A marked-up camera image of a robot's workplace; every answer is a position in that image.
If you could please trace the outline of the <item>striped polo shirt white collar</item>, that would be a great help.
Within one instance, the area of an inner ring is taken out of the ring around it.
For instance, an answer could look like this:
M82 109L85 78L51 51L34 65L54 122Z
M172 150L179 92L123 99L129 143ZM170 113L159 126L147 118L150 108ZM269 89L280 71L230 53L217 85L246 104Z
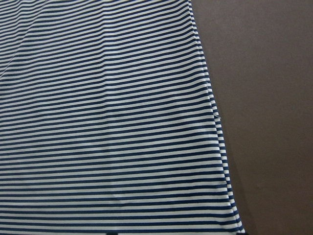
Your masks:
M0 232L245 232L190 1L1 1Z

